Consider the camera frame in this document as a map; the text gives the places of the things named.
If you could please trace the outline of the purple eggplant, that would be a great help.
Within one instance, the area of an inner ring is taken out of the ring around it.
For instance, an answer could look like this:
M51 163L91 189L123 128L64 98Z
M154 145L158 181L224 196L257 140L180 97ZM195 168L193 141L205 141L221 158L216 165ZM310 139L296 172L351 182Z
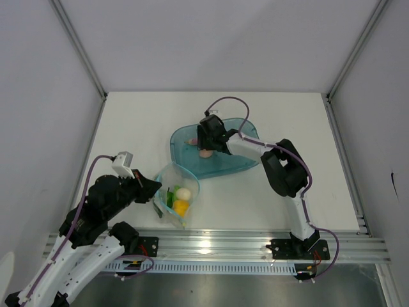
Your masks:
M192 138L185 141L185 144L188 144L190 146L197 146L197 143L197 138Z

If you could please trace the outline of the pink egg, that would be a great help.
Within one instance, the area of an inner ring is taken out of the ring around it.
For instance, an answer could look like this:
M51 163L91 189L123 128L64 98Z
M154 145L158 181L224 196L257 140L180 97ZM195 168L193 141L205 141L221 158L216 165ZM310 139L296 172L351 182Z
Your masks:
M213 151L212 150L200 150L199 151L199 156L200 158L203 159L208 159L213 155Z

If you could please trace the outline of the green bell pepper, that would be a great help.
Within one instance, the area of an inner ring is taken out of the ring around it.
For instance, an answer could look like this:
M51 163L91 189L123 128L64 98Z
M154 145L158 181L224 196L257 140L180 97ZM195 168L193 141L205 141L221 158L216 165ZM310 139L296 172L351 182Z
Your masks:
M171 191L167 191L166 192L166 205L168 208L172 208L173 207L173 192Z

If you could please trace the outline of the dark green chili pepper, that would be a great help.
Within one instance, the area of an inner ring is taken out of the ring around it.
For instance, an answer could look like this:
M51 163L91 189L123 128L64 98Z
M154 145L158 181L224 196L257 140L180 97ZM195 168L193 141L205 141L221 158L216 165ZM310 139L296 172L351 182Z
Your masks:
M161 211L161 209L160 209L155 203L153 204L153 208L154 208L154 211L156 212L156 214L158 215L158 217L159 217L160 219L162 219L163 216L164 216L164 214L163 214L163 212Z

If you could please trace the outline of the blue translucent plastic basin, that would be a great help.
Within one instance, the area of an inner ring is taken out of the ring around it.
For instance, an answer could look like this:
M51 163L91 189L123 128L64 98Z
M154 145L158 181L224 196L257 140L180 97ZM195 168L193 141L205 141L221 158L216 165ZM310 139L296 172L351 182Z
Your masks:
M177 129L170 138L172 161L193 173L198 179L206 179L230 175L248 170L261 162L260 154L251 145L245 145L239 135L258 140L255 126L243 118L222 120L232 136L227 142L230 155L213 151L208 159L200 158L198 146L190 146L185 141L197 138L197 126L188 125Z

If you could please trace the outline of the light green cucumber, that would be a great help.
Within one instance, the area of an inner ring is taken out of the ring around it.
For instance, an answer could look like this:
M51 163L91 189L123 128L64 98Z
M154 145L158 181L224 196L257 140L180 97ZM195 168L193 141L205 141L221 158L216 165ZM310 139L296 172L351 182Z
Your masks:
M176 193L181 187L176 185L174 186L173 193Z

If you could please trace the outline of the clear zip top bag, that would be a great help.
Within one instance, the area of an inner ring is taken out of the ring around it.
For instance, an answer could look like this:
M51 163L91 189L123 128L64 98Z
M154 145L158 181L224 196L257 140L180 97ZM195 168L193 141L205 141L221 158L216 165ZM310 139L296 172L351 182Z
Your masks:
M153 198L153 208L164 223L185 228L193 204L200 192L199 180L189 170L172 162L157 175L162 187Z

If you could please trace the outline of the white egg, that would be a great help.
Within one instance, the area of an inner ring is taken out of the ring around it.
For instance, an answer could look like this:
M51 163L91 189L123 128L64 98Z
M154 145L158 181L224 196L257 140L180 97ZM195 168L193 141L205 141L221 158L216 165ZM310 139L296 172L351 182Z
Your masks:
M176 198L178 200L183 200L183 201L190 201L192 197L192 193L189 189L181 187L176 193Z

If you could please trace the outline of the orange fruit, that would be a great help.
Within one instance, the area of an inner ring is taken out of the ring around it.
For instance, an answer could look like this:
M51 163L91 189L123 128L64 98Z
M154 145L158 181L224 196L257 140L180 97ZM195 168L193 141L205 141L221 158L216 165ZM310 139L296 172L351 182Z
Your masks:
M185 217L187 210L189 209L189 202L185 200L176 200L173 202L173 210L180 216Z

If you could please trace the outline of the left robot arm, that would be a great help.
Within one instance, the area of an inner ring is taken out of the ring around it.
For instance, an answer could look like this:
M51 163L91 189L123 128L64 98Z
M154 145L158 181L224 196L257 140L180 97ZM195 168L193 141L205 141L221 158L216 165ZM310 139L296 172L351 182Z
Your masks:
M141 237L122 221L109 221L132 203L147 203L162 187L133 170L131 177L99 177L71 210L41 269L28 284L5 299L7 306L70 306L82 289L112 261L136 257L152 261L155 237Z

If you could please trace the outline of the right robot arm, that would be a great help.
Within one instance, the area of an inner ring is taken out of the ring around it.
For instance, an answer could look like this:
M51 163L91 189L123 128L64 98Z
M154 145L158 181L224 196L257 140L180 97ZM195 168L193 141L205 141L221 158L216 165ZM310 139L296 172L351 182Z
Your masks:
M320 234L311 225L306 203L312 175L290 140L270 144L251 138L240 129L226 130L218 116L206 112L197 126L197 145L201 150L245 157L260 163L270 187L286 201L293 253L306 258L314 252Z

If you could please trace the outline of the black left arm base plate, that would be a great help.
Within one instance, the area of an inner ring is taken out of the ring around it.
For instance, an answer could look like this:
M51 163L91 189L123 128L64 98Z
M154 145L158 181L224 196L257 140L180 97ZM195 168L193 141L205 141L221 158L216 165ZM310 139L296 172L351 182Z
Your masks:
M158 247L158 237L138 237L130 243L130 247L127 248L127 254L156 257L158 253Z

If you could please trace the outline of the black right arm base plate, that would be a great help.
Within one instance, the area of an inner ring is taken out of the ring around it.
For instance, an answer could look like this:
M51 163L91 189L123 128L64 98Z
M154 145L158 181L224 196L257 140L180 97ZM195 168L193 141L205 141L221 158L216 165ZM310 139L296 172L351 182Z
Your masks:
M274 260L330 260L327 241L320 239L312 246L296 243L291 239L272 239L266 246L272 252Z

